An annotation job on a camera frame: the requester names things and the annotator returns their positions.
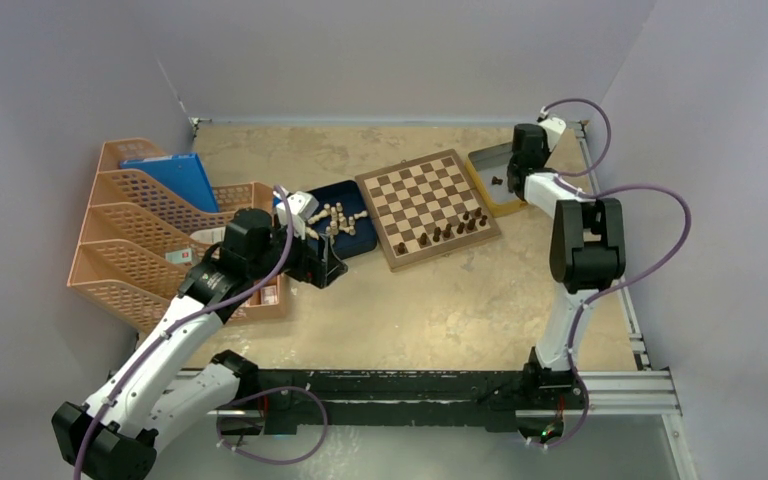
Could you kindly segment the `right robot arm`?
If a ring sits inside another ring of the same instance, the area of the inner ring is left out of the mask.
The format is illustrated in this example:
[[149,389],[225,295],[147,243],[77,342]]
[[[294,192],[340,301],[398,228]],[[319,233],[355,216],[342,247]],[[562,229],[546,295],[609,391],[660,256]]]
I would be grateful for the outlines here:
[[575,363],[592,305],[626,265],[621,203],[592,199],[546,167],[565,129],[556,119],[517,124],[507,166],[508,191],[552,220],[549,267],[556,296],[521,381],[524,399],[536,407],[578,387]]

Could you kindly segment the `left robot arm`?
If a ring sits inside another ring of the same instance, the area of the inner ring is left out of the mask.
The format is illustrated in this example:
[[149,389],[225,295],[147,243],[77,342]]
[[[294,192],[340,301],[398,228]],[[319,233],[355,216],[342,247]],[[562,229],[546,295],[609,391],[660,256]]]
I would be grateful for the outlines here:
[[272,394],[258,367],[226,350],[196,377],[171,389],[184,363],[257,290],[280,274],[323,289],[348,270],[329,241],[295,233],[291,220],[237,211],[221,242],[186,274],[167,311],[123,367],[81,405],[52,417],[74,478],[143,479],[158,454],[208,411],[244,409]]

